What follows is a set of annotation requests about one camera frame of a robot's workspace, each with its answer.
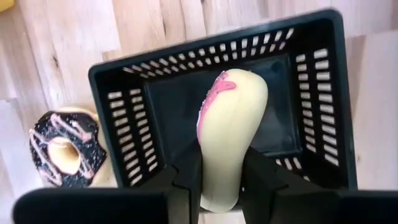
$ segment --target donut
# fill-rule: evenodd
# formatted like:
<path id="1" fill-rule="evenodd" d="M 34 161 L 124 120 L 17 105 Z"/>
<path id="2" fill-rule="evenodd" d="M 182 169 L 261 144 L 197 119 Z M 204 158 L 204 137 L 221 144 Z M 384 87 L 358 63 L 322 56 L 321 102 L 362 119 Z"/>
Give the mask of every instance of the donut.
<path id="1" fill-rule="evenodd" d="M 239 197 L 243 159 L 268 100 L 264 79 L 240 69 L 221 72 L 198 115 L 203 173 L 200 206 L 231 210 Z"/>
<path id="2" fill-rule="evenodd" d="M 45 113 L 29 130 L 39 174 L 55 187 L 115 187 L 108 149 L 96 114 L 82 108 Z"/>

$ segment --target wood grain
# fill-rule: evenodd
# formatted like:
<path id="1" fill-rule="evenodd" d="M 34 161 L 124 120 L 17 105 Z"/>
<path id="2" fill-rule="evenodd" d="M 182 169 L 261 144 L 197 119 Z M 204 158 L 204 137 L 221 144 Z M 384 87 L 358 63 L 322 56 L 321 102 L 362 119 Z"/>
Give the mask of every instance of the wood grain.
<path id="1" fill-rule="evenodd" d="M 398 189 L 397 0 L 18 0 L 0 13 L 0 222 L 43 186 L 27 130 L 47 110 L 94 109 L 94 63 L 326 7 L 345 24 L 358 184 Z M 200 223 L 244 223 L 204 214 Z"/>
<path id="2" fill-rule="evenodd" d="M 0 222 L 7 223 L 11 218 L 11 208 L 14 204 L 15 197 L 12 192 L 12 186 L 9 181 L 7 167 L 4 165 L 2 155 L 0 153 Z"/>
<path id="3" fill-rule="evenodd" d="M 366 37 L 353 115 L 358 185 L 398 189 L 398 31 Z"/>

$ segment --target pink icing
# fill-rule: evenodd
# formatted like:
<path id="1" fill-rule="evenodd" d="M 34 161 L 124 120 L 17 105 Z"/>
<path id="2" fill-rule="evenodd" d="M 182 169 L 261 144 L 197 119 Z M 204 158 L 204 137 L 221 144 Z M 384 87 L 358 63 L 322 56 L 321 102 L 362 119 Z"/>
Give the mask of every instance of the pink icing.
<path id="1" fill-rule="evenodd" d="M 233 90 L 236 88 L 236 84 L 234 82 L 225 80 L 227 77 L 228 74 L 226 72 L 221 72 L 221 74 L 216 78 L 210 91 L 207 93 L 206 99 L 202 103 L 197 122 L 197 135 L 199 143 L 200 143 L 201 127 L 203 125 L 203 118 L 206 116 L 206 112 L 208 111 L 210 105 L 214 102 L 214 100 L 216 99 L 217 95 L 220 92 L 225 90 Z"/>
<path id="2" fill-rule="evenodd" d="M 73 134 L 74 136 L 80 138 L 83 143 L 87 142 L 91 139 L 92 133 L 86 132 L 77 121 L 72 121 L 72 127 L 67 124 L 66 122 L 62 121 L 61 117 L 59 115 L 53 114 L 50 117 L 51 125 L 59 130 L 61 127 L 65 128 L 69 133 Z M 45 177 L 51 180 L 55 185 L 61 186 L 62 185 L 62 177 L 61 175 L 57 172 L 55 166 L 50 162 L 46 157 L 45 154 L 42 151 L 42 148 L 36 143 L 36 140 L 34 137 L 40 140 L 41 144 L 46 144 L 48 145 L 50 140 L 46 139 L 43 135 L 38 133 L 37 131 L 31 129 L 29 131 L 29 137 L 30 137 L 30 143 L 33 146 L 33 149 L 36 151 L 37 155 L 39 156 L 39 159 L 41 160 L 42 164 L 47 164 L 48 170 L 43 169 L 41 167 L 38 168 L 39 173 Z M 82 153 L 80 153 L 81 157 L 81 167 L 79 168 L 79 172 L 82 174 L 83 177 L 86 179 L 90 179 L 94 177 L 94 171 L 89 165 L 87 159 L 84 157 Z"/>

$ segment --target black plastic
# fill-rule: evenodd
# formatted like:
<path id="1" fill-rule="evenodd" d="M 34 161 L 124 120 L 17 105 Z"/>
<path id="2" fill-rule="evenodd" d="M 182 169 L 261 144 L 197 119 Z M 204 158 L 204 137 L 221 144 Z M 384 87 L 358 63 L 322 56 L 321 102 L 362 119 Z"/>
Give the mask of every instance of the black plastic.
<path id="1" fill-rule="evenodd" d="M 316 58 L 319 50 L 327 55 Z M 326 61 L 327 68 L 318 67 Z M 282 162 L 296 157 L 301 175 L 322 187 L 356 188 L 343 21 L 333 10 L 92 67 L 90 85 L 120 187 L 141 186 L 188 149 L 206 92 L 229 68 L 253 70 L 269 86 L 253 148 Z M 320 72 L 329 79 L 317 79 Z M 319 90 L 322 84 L 330 90 Z M 152 149 L 155 157 L 146 155 Z"/>
<path id="2" fill-rule="evenodd" d="M 196 224 L 201 158 L 197 142 L 192 148 L 185 152 L 187 160 L 180 157 L 139 188 L 31 192 L 17 201 L 15 224 Z M 239 203 L 247 224 L 398 222 L 398 192 L 323 189 L 253 148 L 245 155 L 242 175 Z"/>
<path id="3" fill-rule="evenodd" d="M 193 142 L 176 163 L 138 189 L 41 189 L 14 206 L 15 224 L 198 223 L 201 152 Z"/>
<path id="4" fill-rule="evenodd" d="M 398 192 L 330 190 L 249 149 L 239 203 L 247 224 L 397 223 Z"/>

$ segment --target cream-colored pastry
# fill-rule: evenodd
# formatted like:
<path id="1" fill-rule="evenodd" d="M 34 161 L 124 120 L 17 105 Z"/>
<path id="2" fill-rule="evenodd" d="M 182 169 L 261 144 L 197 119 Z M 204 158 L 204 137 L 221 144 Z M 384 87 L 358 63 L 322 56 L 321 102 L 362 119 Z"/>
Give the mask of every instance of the cream-colored pastry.
<path id="1" fill-rule="evenodd" d="M 227 212 L 238 201 L 244 155 L 267 99 L 264 79 L 245 70 L 222 72 L 211 87 L 197 124 L 203 157 L 203 208 Z"/>

